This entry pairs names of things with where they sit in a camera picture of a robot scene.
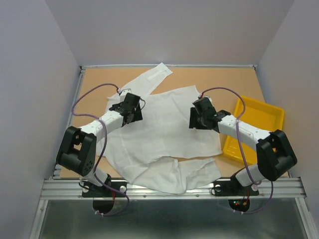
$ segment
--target black mounting plate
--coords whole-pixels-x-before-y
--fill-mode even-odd
[[[216,197],[247,196],[247,190],[249,190],[250,196],[259,195],[259,191],[254,191],[251,185],[247,187],[234,186],[234,182],[230,178],[222,177],[213,183],[214,187],[210,190],[210,193]]]
[[[88,192],[82,192],[82,197],[83,198],[111,198],[112,197],[112,193],[110,190],[108,190],[105,187],[98,187],[90,182],[84,182],[83,184],[85,187],[89,187],[89,191]],[[111,182],[111,187],[116,189],[116,190],[120,190],[121,186],[127,186],[127,182],[125,181],[116,181],[116,180],[112,180]],[[124,195],[119,194],[119,193],[115,193],[115,197],[116,198],[123,198]]]

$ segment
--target wooden board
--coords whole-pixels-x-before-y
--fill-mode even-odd
[[[86,69],[79,96],[89,91],[93,87],[102,83],[114,83],[119,87],[124,86],[141,73],[150,68],[95,68]],[[252,68],[170,68],[173,74],[168,76],[152,94],[163,93],[173,89],[196,85],[197,90],[202,92],[211,87],[228,87],[240,95],[248,96],[264,102],[264,97],[260,89],[257,76]],[[105,112],[107,97],[115,93],[114,87],[101,87],[87,95],[76,107],[76,113],[90,113],[101,116]],[[208,92],[216,110],[226,110],[234,112],[237,97],[225,90],[214,90]],[[75,117],[72,125],[80,127],[92,121],[89,117]],[[220,135],[222,148],[226,136]],[[222,176],[231,176],[233,173],[243,168],[243,163],[230,160],[223,155],[214,157]],[[112,177],[120,175],[112,168],[104,158],[99,167],[109,173]],[[62,168],[61,178],[78,178],[79,175]]]

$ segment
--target metal panel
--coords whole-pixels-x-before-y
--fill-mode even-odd
[[[252,209],[265,203],[252,200]],[[132,202],[121,216],[94,214],[91,201],[50,201],[42,239],[283,239],[307,238],[294,199],[274,199],[253,215],[217,200]]]

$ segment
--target black bracket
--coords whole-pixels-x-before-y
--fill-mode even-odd
[[[257,165],[261,174],[270,181],[277,180],[281,175],[297,164],[297,158],[281,130],[271,132],[265,139],[256,144]]]
[[[243,187],[239,184],[235,176],[230,178],[222,177],[213,182],[214,187],[210,193],[216,197],[245,196],[249,191],[250,196],[258,196],[259,191],[254,191],[252,186]]]
[[[81,145],[78,150],[74,145]],[[95,162],[96,136],[82,132],[80,128],[70,126],[66,129],[56,163],[73,172],[86,176]]]
[[[124,101],[118,104],[112,105],[109,110],[116,111],[123,116],[123,124],[132,123],[135,121],[142,120],[142,111],[140,106],[141,97],[127,93]]]
[[[111,186],[111,180],[107,178],[105,184]],[[98,187],[90,182],[84,182],[84,187],[88,187],[88,192],[82,192],[83,198],[112,198],[112,192],[111,190],[105,188],[105,187]],[[125,181],[112,181],[112,188],[116,190],[120,190],[120,187],[124,186],[126,188],[127,182]],[[123,198],[125,197],[123,194],[115,193],[115,197],[117,198]]]
[[[108,178],[105,181],[105,184],[108,186],[112,185],[112,188],[116,190],[120,190],[121,186],[127,187],[127,182],[125,181],[111,181],[111,176],[108,175]],[[82,197],[83,198],[112,198],[112,192],[111,190],[105,188],[105,187],[98,187],[90,182],[84,182],[83,187],[87,188],[88,191],[84,192],[82,190]],[[115,192],[116,198],[123,198],[123,194],[119,194]],[[95,211],[98,211],[100,213],[108,213],[113,209],[114,201],[113,200],[93,200],[92,207]]]
[[[218,122],[230,112],[221,110],[216,112],[215,107],[207,97],[193,102],[195,107],[190,108],[189,128],[212,129],[219,133]]]

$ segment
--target metal frame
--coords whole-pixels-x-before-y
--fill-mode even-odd
[[[155,64],[144,65],[100,65],[100,66],[82,66],[79,82],[75,92],[74,100],[76,101],[80,93],[81,85],[83,82],[85,69],[91,68],[120,68],[120,67],[154,67]],[[169,67],[251,67],[256,68],[256,65],[167,65]],[[72,114],[70,114],[67,127],[72,123]],[[83,198],[82,189],[78,186],[79,180],[76,179],[60,179],[61,166],[56,165],[53,175],[49,180],[43,182],[43,187],[40,195],[39,204],[35,214],[35,219],[30,233],[30,239],[38,239],[40,237],[41,228],[45,219],[45,212],[49,200],[92,200],[92,198]],[[112,181],[125,181],[124,179],[114,179]],[[172,195],[156,190],[127,184],[127,195],[131,200],[217,200],[229,199],[229,197],[215,197],[211,195],[210,189],[213,183],[193,190],[187,190],[184,194]],[[271,185],[270,182],[265,180],[259,185],[259,196],[252,196],[251,198],[268,198],[270,195]],[[316,227],[313,223],[312,216],[309,213],[305,197],[306,193],[300,178],[280,178],[274,182],[274,198],[295,198],[296,204],[299,209],[302,222],[304,224],[307,236],[309,239],[318,239]],[[95,200],[107,200],[111,198],[94,198]]]
[[[155,67],[158,64],[113,64],[113,65],[92,65],[81,66],[81,69],[90,68],[133,68],[133,67]],[[256,68],[257,65],[211,65],[211,64],[165,64],[168,67],[236,67],[236,68]]]
[[[93,198],[83,198],[82,188],[78,183],[80,180],[45,180],[43,183],[40,200],[92,200]],[[124,179],[114,179],[114,181],[123,181]],[[218,199],[241,199],[242,196],[236,197],[216,197],[210,193],[213,183],[187,190],[183,194],[169,194],[149,188],[127,184],[126,194],[130,200],[218,200]],[[259,196],[250,198],[269,198],[271,192],[270,181],[264,180],[259,188]],[[305,198],[305,190],[300,178],[279,178],[274,182],[273,198]],[[94,198],[94,200],[112,200],[112,198]]]

